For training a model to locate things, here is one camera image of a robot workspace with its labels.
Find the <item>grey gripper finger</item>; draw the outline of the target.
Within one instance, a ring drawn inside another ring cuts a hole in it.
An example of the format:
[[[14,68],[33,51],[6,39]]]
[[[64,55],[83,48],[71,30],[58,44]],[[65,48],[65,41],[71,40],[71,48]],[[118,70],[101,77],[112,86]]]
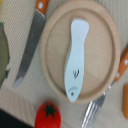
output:
[[[8,70],[6,67],[9,64],[9,59],[9,47],[4,31],[4,24],[0,23],[0,87],[8,76]]]

